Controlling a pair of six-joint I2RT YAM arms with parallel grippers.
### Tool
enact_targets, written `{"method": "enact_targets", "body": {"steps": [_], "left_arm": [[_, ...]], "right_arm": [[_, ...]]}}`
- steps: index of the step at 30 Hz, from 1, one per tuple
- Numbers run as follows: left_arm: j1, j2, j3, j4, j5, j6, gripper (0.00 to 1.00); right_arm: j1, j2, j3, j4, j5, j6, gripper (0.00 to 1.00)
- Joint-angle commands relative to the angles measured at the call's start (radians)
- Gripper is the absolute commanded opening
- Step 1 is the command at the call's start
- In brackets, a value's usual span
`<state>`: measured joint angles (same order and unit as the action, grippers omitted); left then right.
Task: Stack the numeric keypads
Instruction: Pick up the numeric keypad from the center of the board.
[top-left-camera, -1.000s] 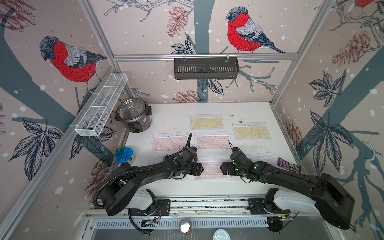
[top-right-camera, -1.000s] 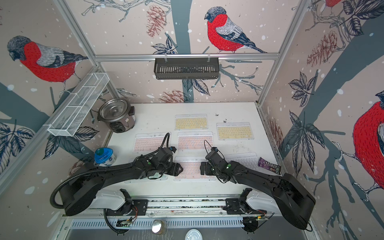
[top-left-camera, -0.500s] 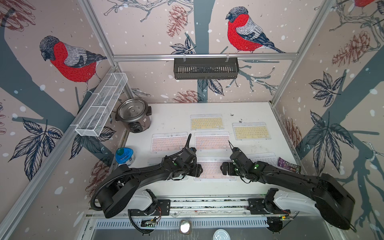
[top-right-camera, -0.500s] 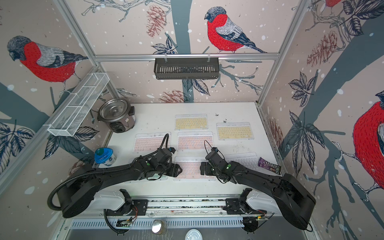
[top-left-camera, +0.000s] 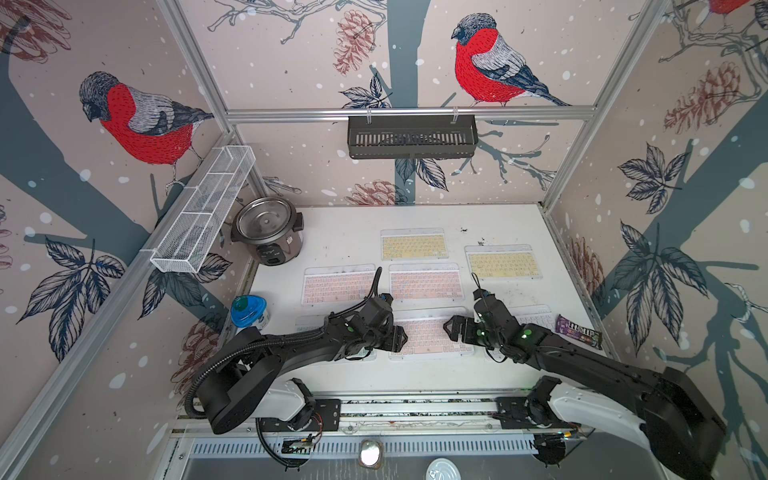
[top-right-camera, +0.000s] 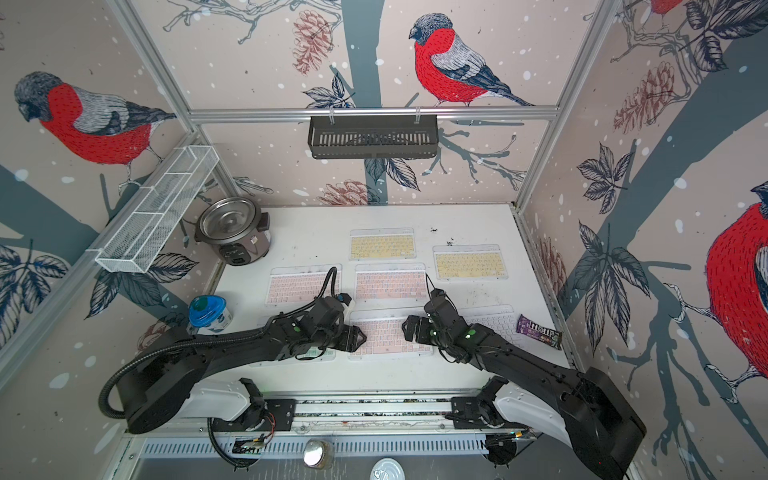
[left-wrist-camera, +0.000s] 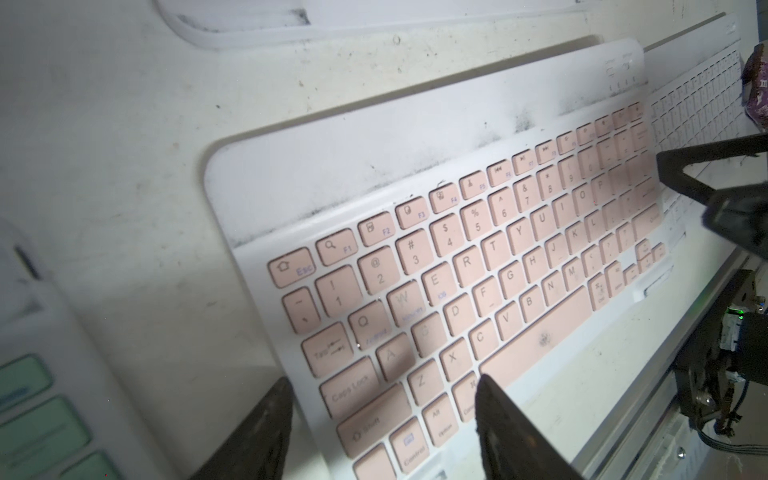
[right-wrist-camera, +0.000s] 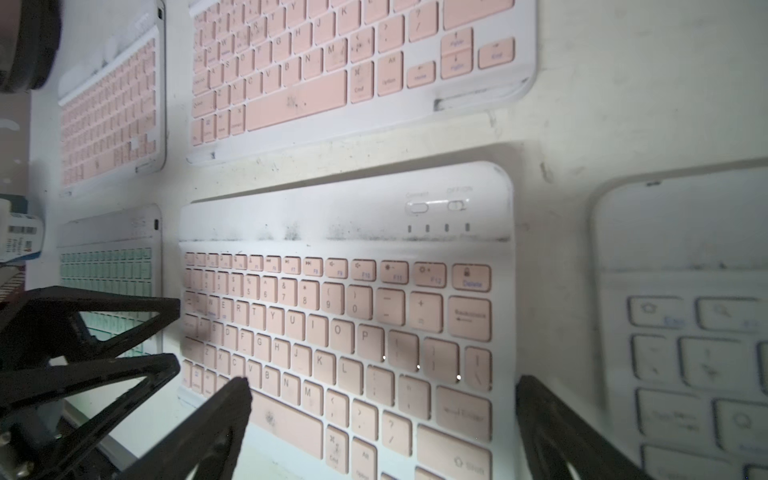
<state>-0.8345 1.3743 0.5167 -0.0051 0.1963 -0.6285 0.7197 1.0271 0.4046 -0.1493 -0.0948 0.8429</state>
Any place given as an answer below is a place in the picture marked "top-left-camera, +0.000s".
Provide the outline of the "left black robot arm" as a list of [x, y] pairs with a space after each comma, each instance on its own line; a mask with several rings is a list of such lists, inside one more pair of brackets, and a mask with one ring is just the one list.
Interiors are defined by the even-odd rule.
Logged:
[[193, 377], [184, 397], [192, 419], [206, 419], [215, 434], [247, 420], [280, 375], [321, 362], [344, 360], [362, 350], [398, 353], [408, 341], [394, 322], [393, 297], [375, 294], [339, 313], [321, 327], [299, 333], [238, 333]]

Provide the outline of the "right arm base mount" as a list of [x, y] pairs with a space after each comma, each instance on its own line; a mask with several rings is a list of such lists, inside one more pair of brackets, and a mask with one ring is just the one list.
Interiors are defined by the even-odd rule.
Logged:
[[579, 424], [565, 422], [543, 403], [530, 402], [525, 396], [497, 397], [496, 411], [491, 417], [498, 420], [503, 429], [560, 429], [575, 431]]

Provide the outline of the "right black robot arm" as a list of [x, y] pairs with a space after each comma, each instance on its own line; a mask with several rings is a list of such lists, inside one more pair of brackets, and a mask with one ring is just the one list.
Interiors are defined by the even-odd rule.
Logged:
[[474, 298], [474, 316], [455, 315], [443, 329], [453, 342], [497, 350], [542, 371], [527, 399], [533, 423], [556, 417], [589, 425], [649, 450], [683, 479], [711, 478], [726, 425], [685, 373], [601, 356], [546, 327], [520, 323], [482, 288]]

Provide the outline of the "white keyboard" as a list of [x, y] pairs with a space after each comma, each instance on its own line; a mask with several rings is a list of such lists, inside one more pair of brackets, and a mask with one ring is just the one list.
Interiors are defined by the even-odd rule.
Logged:
[[516, 306], [510, 307], [509, 311], [520, 324], [532, 323], [551, 331], [556, 328], [556, 317], [547, 305]]

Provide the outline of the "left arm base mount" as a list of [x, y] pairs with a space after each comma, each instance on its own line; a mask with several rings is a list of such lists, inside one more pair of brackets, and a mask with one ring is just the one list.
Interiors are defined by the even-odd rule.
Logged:
[[341, 420], [340, 399], [319, 399], [314, 403], [312, 413], [305, 407], [297, 414], [297, 420], [282, 421], [277, 418], [260, 418], [258, 424], [263, 432], [336, 432]]

